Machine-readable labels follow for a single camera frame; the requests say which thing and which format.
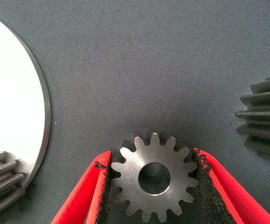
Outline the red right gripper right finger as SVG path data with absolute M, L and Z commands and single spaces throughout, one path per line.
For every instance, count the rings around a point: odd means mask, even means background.
M 214 156 L 194 148 L 192 158 L 208 224 L 270 224 L 270 214 Z

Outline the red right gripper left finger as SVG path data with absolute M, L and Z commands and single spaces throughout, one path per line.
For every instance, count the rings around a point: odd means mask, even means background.
M 107 224 L 112 153 L 91 162 L 52 220 L 53 224 Z

